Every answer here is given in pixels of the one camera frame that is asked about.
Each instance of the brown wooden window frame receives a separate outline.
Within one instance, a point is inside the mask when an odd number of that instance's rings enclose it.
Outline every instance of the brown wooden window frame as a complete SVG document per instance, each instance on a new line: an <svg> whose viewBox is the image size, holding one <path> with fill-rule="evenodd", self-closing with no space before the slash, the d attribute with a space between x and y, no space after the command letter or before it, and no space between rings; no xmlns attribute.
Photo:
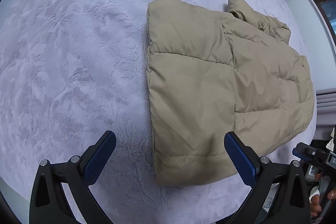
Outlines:
<svg viewBox="0 0 336 224"><path fill-rule="evenodd" d="M325 11L323 10L323 8L322 8L322 6L321 6L321 3L322 3L322 2L325 2L325 1L327 1L327 0L313 0L313 1L315 2L317 8L320 10L320 13L321 13L321 15L322 15L322 17L323 17L325 23L327 24L327 26L328 26L328 28L329 28L329 31L330 31L330 33L331 33L331 37L332 37L332 39L333 39L333 41L334 41L334 44L335 44L335 46L336 46L336 35L335 35L335 31L334 31L333 27L331 26L331 23L330 23L330 21L329 21L327 15L326 15L326 13L325 13Z"/></svg>

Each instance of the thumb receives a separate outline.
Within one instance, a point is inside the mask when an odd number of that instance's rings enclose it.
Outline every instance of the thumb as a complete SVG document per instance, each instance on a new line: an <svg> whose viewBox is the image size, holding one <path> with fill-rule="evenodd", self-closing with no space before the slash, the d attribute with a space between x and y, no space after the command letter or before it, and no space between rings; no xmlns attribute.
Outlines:
<svg viewBox="0 0 336 224"><path fill-rule="evenodd" d="M336 199L336 189L332 190L332 191L328 194L328 199Z"/></svg>

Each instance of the gray curtain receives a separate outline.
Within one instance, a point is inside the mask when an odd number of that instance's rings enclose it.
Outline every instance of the gray curtain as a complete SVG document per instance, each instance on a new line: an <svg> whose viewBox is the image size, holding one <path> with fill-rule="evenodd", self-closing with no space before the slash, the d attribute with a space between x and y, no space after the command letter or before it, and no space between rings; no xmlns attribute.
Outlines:
<svg viewBox="0 0 336 224"><path fill-rule="evenodd" d="M330 140L330 133L336 124L336 88L318 90L316 133L314 139Z"/></svg>

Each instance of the beige puffer jacket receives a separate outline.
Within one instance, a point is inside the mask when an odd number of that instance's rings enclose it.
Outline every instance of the beige puffer jacket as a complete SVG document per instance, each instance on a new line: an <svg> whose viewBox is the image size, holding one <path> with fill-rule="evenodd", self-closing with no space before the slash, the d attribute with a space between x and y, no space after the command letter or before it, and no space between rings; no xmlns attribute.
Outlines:
<svg viewBox="0 0 336 224"><path fill-rule="evenodd" d="M224 146L234 131L267 155L308 126L314 91L290 30L229 0L229 13L179 0L148 5L147 81L159 185L202 185L236 173Z"/></svg>

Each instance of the window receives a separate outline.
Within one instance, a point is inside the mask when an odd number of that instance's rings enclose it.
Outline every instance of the window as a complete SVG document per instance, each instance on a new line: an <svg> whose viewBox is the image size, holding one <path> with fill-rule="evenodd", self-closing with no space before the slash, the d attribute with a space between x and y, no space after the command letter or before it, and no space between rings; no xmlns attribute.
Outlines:
<svg viewBox="0 0 336 224"><path fill-rule="evenodd" d="M314 0L336 44L336 0Z"/></svg>

